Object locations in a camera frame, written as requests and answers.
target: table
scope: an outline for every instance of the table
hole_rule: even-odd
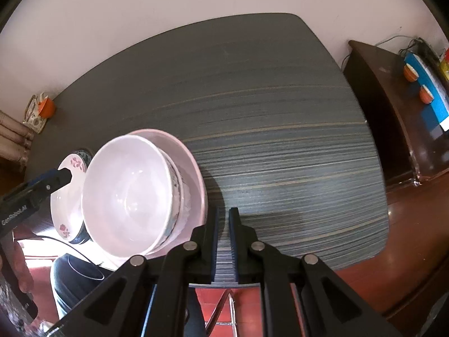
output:
[[[387,185],[430,181],[449,170],[449,138],[420,85],[403,74],[404,59],[385,49],[349,41],[344,75],[368,120]]]
[[[152,127],[194,154],[220,209],[216,285],[234,285],[227,209],[281,252],[335,269],[384,246],[382,172],[363,113],[332,57],[295,15],[224,17],[144,40],[55,100],[26,176],[71,151]],[[49,208],[30,219],[48,222]]]

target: dark gray table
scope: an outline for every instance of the dark gray table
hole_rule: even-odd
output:
[[[27,177],[135,129],[175,135],[221,208],[220,285],[234,280],[232,206],[281,252],[315,252],[336,269],[385,246],[387,204],[370,131],[338,66],[297,16],[239,15],[165,32],[91,69],[55,102]],[[31,223],[43,220],[48,205]]]

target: white wall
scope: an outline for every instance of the white wall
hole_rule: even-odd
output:
[[[447,45],[421,0],[23,0],[0,34],[0,109],[21,119],[32,94],[60,92],[143,39],[214,17],[290,12],[341,63],[347,41],[375,44],[401,33]],[[397,51],[408,39],[385,47]]]

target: jeans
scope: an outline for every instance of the jeans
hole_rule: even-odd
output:
[[[105,278],[113,273],[104,268],[100,269]],[[94,279],[102,278],[97,267],[67,253],[53,262],[50,281],[59,318],[65,316],[101,283],[101,281],[89,279],[81,274]],[[206,337],[203,312],[194,288],[188,289],[187,309],[189,319],[184,326],[184,337]]]

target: silver bolt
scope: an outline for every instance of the silver bolt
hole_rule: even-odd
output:
[[[315,265],[318,262],[318,257],[316,257],[313,253],[308,253],[304,256],[304,261],[308,265]]]
[[[184,249],[186,251],[193,251],[196,249],[196,247],[198,247],[198,245],[194,241],[184,242],[184,244],[182,246],[184,247]]]
[[[145,257],[141,255],[135,255],[130,258],[129,263],[133,266],[140,266],[145,261]]]
[[[262,251],[265,248],[265,244],[263,242],[256,241],[256,242],[251,243],[251,248],[254,251]]]

